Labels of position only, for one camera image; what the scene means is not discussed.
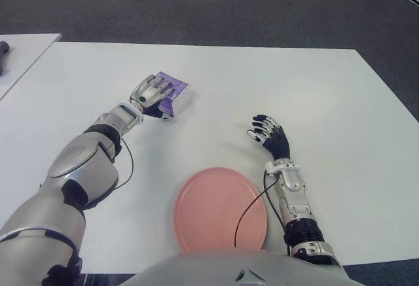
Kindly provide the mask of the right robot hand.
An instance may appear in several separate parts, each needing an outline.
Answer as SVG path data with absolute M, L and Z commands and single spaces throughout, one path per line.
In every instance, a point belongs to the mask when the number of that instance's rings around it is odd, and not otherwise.
M 283 127 L 272 117 L 256 115 L 253 117 L 252 126 L 247 135 L 262 145 L 274 161 L 291 159 L 290 146 Z

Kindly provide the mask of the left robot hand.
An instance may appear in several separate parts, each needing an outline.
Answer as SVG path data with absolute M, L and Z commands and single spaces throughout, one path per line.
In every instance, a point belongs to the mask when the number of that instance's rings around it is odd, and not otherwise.
M 134 88 L 129 97 L 129 102 L 139 109 L 144 115 L 169 119 L 168 113 L 159 109 L 160 102 L 174 91 L 173 85 L 163 77 L 149 75 Z

